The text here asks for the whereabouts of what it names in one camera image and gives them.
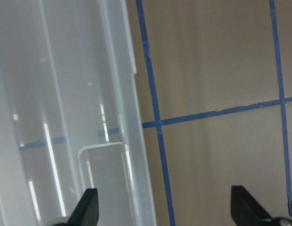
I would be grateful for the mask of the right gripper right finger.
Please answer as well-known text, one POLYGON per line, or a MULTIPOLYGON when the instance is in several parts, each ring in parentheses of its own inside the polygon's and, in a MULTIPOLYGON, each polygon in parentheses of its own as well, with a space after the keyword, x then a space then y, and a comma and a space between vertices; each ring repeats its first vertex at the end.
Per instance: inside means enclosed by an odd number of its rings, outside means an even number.
POLYGON ((231 186, 231 218, 237 226, 292 226, 291 217, 269 214, 243 186, 231 186))

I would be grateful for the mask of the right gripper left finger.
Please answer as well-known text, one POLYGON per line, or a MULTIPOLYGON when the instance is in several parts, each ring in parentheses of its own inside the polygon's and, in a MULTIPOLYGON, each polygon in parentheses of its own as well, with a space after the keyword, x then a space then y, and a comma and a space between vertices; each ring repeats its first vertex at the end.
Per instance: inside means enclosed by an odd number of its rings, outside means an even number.
POLYGON ((97 226, 99 221, 98 192, 88 188, 66 222, 51 223, 50 226, 97 226))

